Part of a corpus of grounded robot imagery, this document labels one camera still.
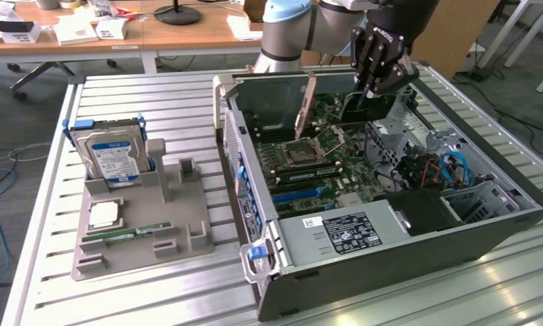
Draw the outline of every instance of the white box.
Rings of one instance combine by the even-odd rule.
[[[128,32],[126,19],[100,20],[96,26],[96,34],[101,39],[124,39]]]
[[[4,43],[34,43],[41,34],[41,27],[33,24],[29,32],[5,33],[0,32]]]
[[[97,41],[96,32],[89,22],[77,19],[60,20],[53,26],[54,36],[60,46]]]

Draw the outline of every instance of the green ram stick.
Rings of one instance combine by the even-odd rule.
[[[148,236],[152,231],[157,228],[166,228],[170,226],[170,222],[156,223],[150,225],[141,226],[138,228],[129,228],[124,230],[116,230],[106,233],[93,234],[90,236],[84,236],[81,242],[89,242],[102,239],[105,242],[113,242],[124,240],[128,238],[137,238],[141,236]]]

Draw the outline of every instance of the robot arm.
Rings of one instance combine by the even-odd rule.
[[[361,99],[389,94],[417,78],[409,60],[412,44],[439,0],[373,1],[380,7],[367,12],[365,28],[352,29],[355,89],[363,92]]]
[[[388,94],[417,77],[409,61],[439,0],[267,0],[256,73],[299,70],[301,50],[336,55],[349,43],[355,89]],[[367,19],[367,27],[359,27]]]

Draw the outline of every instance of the green circuit board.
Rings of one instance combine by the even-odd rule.
[[[341,124],[343,95],[315,97],[308,137],[255,142],[259,163],[281,218],[371,202],[385,189],[355,136],[363,124]]]

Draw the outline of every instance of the office chair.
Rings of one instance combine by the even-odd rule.
[[[106,59],[105,64],[110,66],[110,68],[117,67],[116,61]],[[26,100],[26,93],[25,92],[18,92],[18,88],[21,88],[22,85],[29,83],[40,74],[42,74],[49,68],[58,68],[68,76],[74,76],[73,72],[69,70],[66,65],[60,62],[60,61],[46,61],[42,62],[10,87],[9,89],[13,92],[13,98],[18,101],[25,101]],[[18,72],[20,68],[18,65],[13,63],[6,64],[6,68],[13,71]]]

